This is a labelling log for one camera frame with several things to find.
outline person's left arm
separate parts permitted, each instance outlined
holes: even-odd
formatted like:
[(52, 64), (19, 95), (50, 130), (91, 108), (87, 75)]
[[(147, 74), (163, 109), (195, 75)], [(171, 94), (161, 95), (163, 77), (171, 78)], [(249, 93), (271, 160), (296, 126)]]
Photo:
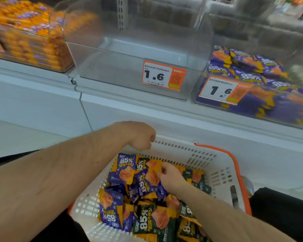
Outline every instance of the person's left arm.
[(119, 122), (37, 151), (0, 167), (0, 241), (29, 242), (127, 144), (149, 149), (155, 130)]

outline person's right arm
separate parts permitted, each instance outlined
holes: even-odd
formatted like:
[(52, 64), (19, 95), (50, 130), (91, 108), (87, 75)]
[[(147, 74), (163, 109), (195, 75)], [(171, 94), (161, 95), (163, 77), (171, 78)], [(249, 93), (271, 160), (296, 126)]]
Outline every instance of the person's right arm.
[(159, 178), (164, 188), (187, 204), (214, 242), (295, 242), (273, 226), (189, 184), (172, 164), (164, 162), (162, 168)]

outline human arm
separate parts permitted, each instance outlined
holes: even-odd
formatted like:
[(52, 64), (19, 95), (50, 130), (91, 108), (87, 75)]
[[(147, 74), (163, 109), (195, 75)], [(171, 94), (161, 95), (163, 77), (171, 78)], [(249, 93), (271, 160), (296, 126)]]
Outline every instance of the human arm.
[(149, 149), (155, 130), (119, 122), (37, 151), (0, 167), (0, 241), (29, 242), (127, 144)]
[(214, 242), (295, 242), (273, 226), (234, 209), (189, 184), (177, 168), (163, 163), (164, 188), (182, 200)]

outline bin filled with orange snacks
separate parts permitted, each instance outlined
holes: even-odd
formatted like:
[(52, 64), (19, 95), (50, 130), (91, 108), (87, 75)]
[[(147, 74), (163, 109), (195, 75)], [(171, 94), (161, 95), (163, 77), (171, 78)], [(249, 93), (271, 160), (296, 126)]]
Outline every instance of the bin filled with orange snacks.
[(0, 58), (67, 71), (74, 62), (63, 40), (64, 15), (65, 10), (56, 11), (43, 3), (0, 1), (0, 45), (4, 49)]

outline white floor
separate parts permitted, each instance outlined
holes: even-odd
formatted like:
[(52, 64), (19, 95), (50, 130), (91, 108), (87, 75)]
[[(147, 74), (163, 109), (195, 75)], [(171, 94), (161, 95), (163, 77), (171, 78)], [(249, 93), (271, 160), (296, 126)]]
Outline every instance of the white floor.
[[(0, 157), (46, 148), (67, 139), (68, 138), (64, 136), (0, 121)], [(270, 187), (260, 183), (253, 184), (255, 190), (258, 190), (261, 187), (268, 187), (299, 199), (303, 199), (303, 192)]]

